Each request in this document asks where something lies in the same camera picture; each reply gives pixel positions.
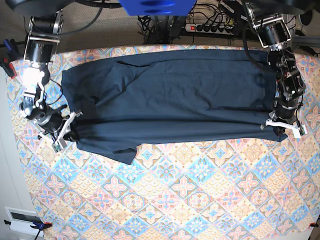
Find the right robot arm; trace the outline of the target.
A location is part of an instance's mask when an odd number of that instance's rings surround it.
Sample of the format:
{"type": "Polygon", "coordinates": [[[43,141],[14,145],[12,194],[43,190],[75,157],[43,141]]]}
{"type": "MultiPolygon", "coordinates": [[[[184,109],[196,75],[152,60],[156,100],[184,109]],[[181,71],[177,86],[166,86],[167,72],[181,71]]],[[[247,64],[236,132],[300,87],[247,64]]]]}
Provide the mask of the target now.
{"type": "Polygon", "coordinates": [[[45,85],[51,81],[49,63],[60,43],[62,26],[61,10],[49,16],[30,18],[23,56],[28,68],[22,76],[24,92],[19,105],[22,117],[37,123],[46,134],[50,134],[55,143],[77,140],[71,123],[80,115],[72,112],[69,116],[62,116],[62,110],[67,108],[66,104],[53,109],[51,106],[55,102],[47,103],[45,85]]]}

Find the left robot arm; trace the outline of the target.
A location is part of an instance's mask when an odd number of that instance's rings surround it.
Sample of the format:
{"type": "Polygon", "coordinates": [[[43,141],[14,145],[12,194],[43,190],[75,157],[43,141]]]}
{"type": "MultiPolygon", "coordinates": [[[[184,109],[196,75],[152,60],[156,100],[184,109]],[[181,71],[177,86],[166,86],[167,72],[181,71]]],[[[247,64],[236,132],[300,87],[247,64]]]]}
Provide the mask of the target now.
{"type": "Polygon", "coordinates": [[[273,127],[276,135],[291,130],[296,139],[307,134],[306,126],[298,118],[303,105],[306,85],[296,65],[295,55],[289,46],[292,36],[283,16],[268,9],[259,9],[252,3],[242,1],[246,27],[258,37],[261,46],[268,50],[267,65],[263,67],[250,55],[246,34],[242,35],[244,51],[249,60],[260,70],[275,75],[277,95],[272,101],[272,112],[260,127],[273,127]]]}

